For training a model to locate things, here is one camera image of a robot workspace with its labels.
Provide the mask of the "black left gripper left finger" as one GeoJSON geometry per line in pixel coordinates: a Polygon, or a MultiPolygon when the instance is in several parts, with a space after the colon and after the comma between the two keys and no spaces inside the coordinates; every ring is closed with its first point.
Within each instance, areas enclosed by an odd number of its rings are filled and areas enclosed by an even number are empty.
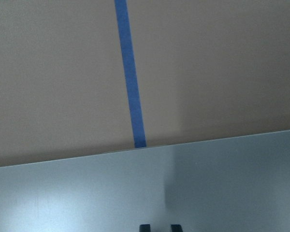
{"type": "Polygon", "coordinates": [[[150,224],[142,224],[139,226],[139,232],[151,232],[150,224]]]}

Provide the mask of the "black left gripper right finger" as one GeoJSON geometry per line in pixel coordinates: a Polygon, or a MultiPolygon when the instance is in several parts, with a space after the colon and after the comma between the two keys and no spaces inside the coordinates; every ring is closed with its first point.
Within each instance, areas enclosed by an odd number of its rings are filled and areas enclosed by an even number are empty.
{"type": "Polygon", "coordinates": [[[183,232],[180,224],[171,224],[171,232],[183,232]]]}

